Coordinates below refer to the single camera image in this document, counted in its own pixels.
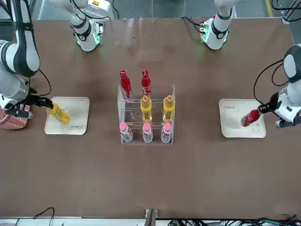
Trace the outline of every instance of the floor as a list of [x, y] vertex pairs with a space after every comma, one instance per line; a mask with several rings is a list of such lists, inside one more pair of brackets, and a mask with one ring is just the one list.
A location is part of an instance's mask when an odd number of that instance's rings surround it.
[[[115, 8], [119, 10], [120, 19], [137, 18], [133, 12], [133, 0], [115, 0]], [[184, 0], [153, 0], [154, 17], [181, 17]], [[151, 17], [151, 0], [135, 0], [135, 10], [142, 17]], [[216, 12], [213, 0], [186, 0], [184, 14], [191, 17], [212, 16]], [[238, 17], [268, 16], [264, 0], [249, 0], [236, 6]], [[38, 0], [33, 18], [38, 20], [68, 19], [68, 15], [50, 3], [50, 0]]]

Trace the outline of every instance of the red bottle cap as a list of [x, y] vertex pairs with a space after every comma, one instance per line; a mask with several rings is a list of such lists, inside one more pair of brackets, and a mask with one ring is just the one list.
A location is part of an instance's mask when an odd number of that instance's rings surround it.
[[120, 76], [122, 79], [124, 79], [127, 76], [125, 70], [120, 71]]
[[147, 70], [143, 70], [143, 71], [142, 71], [142, 76], [143, 76], [144, 78], [147, 78], [147, 77], [149, 76], [149, 73], [147, 72]]

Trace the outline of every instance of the robotic arm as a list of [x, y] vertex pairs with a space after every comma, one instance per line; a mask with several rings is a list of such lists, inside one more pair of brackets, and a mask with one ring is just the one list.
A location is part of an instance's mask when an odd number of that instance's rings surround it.
[[74, 35], [79, 46], [85, 52], [93, 51], [100, 44], [103, 20], [114, 18], [110, 3], [105, 0], [50, 1], [69, 14], [70, 26], [74, 29]]
[[220, 49], [229, 32], [233, 18], [233, 6], [244, 0], [214, 0], [218, 8], [213, 18], [201, 23], [201, 40], [211, 49]]
[[295, 126], [301, 123], [301, 44], [288, 49], [283, 60], [283, 69], [288, 78], [288, 84], [272, 95], [267, 104], [260, 105], [242, 119], [243, 126], [248, 126], [259, 119], [261, 114], [274, 112], [280, 120], [277, 128]]
[[20, 104], [53, 108], [52, 101], [40, 97], [36, 90], [19, 75], [32, 77], [40, 67], [30, 8], [27, 0], [10, 0], [17, 42], [0, 40], [0, 106], [16, 117], [31, 118], [31, 112], [20, 109]]

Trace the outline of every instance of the pink bottle cap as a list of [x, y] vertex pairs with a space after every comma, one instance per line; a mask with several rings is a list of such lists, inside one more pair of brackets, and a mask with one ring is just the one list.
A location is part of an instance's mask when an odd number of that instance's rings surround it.
[[167, 122], [167, 123], [164, 124], [164, 129], [166, 131], [170, 131], [171, 130], [171, 124], [170, 124], [170, 122]]
[[149, 76], [149, 73], [147, 72], [147, 70], [143, 70], [143, 71], [142, 71], [142, 76], [143, 76], [144, 78], [147, 78], [147, 77]]
[[121, 131], [125, 131], [127, 129], [127, 125], [125, 122], [122, 122], [121, 124], [119, 124], [119, 129]]
[[126, 77], [126, 71], [125, 70], [121, 70], [120, 71], [120, 76], [121, 76], [121, 78], [125, 78]]
[[149, 122], [145, 122], [145, 123], [143, 124], [143, 130], [144, 130], [144, 131], [149, 131], [150, 129], [151, 129], [150, 123], [149, 123]]

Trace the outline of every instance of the black cable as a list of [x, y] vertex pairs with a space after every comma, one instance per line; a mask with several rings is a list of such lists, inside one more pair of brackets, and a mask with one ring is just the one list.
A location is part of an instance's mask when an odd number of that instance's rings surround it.
[[45, 209], [45, 210], [42, 211], [41, 213], [38, 213], [37, 215], [35, 215], [35, 216], [33, 217], [33, 219], [34, 219], [34, 220], [37, 219], [38, 216], [40, 216], [40, 215], [46, 213], [48, 210], [52, 210], [52, 216], [51, 216], [50, 221], [49, 221], [49, 226], [51, 226], [51, 221], [52, 221], [52, 219], [53, 219], [54, 216], [55, 216], [55, 208], [53, 208], [53, 207], [48, 207], [47, 209]]
[[275, 70], [274, 70], [274, 72], [273, 72], [273, 74], [272, 74], [272, 83], [273, 83], [273, 85], [274, 86], [284, 86], [285, 84], [287, 84], [289, 81], [286, 81], [285, 83], [282, 83], [282, 84], [276, 84], [275, 82], [274, 82], [274, 75], [275, 75], [275, 72], [278, 70], [278, 68], [280, 68], [281, 66], [282, 66], [283, 64], [280, 64], [280, 65], [278, 65], [276, 68], [275, 68]]
[[271, 6], [275, 10], [293, 10], [293, 9], [301, 9], [301, 7], [290, 7], [290, 8], [278, 8], [274, 6], [274, 0], [271, 0]]
[[4, 11], [9, 15], [10, 19], [13, 20], [12, 14], [10, 13], [9, 9], [6, 8], [6, 7], [2, 4], [2, 1], [0, 1], [0, 5], [1, 5], [2, 8], [4, 9]]
[[45, 77], [45, 79], [47, 80], [48, 85], [49, 85], [49, 92], [48, 92], [47, 94], [42, 94], [42, 95], [40, 95], [40, 96], [41, 96], [41, 97], [42, 97], [42, 96], [47, 96], [47, 95], [49, 95], [49, 94], [51, 93], [51, 84], [50, 84], [49, 79], [48, 79], [47, 76], [43, 73], [43, 71], [42, 71], [41, 69], [39, 69], [39, 72], [41, 72], [41, 74]]
[[257, 76], [256, 80], [255, 80], [255, 83], [254, 83], [254, 86], [253, 86], [253, 95], [254, 95], [254, 98], [259, 102], [261, 103], [262, 105], [266, 105], [264, 104], [262, 101], [260, 101], [257, 97], [256, 97], [256, 93], [255, 93], [255, 88], [256, 88], [256, 84], [257, 84], [257, 81], [259, 80], [260, 76], [267, 70], [269, 69], [270, 67], [276, 65], [276, 64], [279, 64], [280, 62], [283, 62], [283, 59], [281, 60], [278, 60], [272, 64], [270, 64], [269, 66], [267, 66], [265, 69], [263, 69], [262, 72], [260, 72], [260, 74]]
[[301, 17], [300, 18], [297, 18], [297, 19], [293, 19], [293, 20], [290, 20], [290, 19], [286, 19], [283, 17], [283, 19], [287, 22], [295, 22], [295, 21], [298, 21], [298, 20], [301, 20]]
[[188, 17], [186, 17], [186, 16], [182, 16], [181, 19], [186, 19], [186, 20], [188, 20], [188, 21], [194, 26], [194, 28], [195, 28], [199, 33], [205, 34], [205, 32], [201, 32], [201, 31], [197, 28], [197, 26], [200, 26], [200, 24], [195, 23], [192, 19], [190, 19], [190, 18], [188, 18]]
[[189, 221], [185, 220], [185, 222], [186, 222], [186, 225], [188, 223], [190, 226], [193, 226], [192, 223], [190, 223]]
[[231, 226], [232, 224], [234, 224], [236, 221], [235, 220], [233, 220], [233, 222], [231, 222], [229, 225], [227, 225], [227, 226]]
[[76, 14], [76, 16], [78, 17], [78, 19], [80, 19], [81, 21], [85, 21], [85, 19], [80, 18], [80, 16], [78, 14]]
[[84, 14], [86, 17], [90, 18], [90, 19], [96, 19], [96, 20], [102, 20], [102, 19], [105, 19], [105, 18], [108, 18], [110, 21], [111, 21], [111, 18], [109, 16], [104, 16], [104, 17], [100, 17], [100, 18], [97, 18], [97, 17], [93, 17], [93, 16], [89, 16], [87, 15], [85, 12], [83, 12], [79, 7], [78, 5], [75, 3], [74, 0], [72, 0], [73, 4], [75, 5], [75, 7], [82, 13]]
[[[277, 11], [280, 11], [280, 10], [300, 10], [301, 7], [290, 7], [290, 8], [278, 8], [278, 7], [275, 7], [274, 6], [274, 0], [271, 0], [271, 6], [273, 9], [277, 10]], [[293, 20], [290, 20], [290, 19], [287, 19], [285, 17], [282, 17], [285, 21], [287, 22], [295, 22], [295, 21], [298, 21], [298, 20], [301, 20], [301, 17], [300, 18], [297, 18], [297, 19], [293, 19]]]
[[112, 7], [113, 7], [113, 9], [117, 12], [118, 20], [119, 20], [119, 11], [114, 7], [114, 1], [115, 1], [115, 0], [113, 0], [113, 2], [112, 2]]

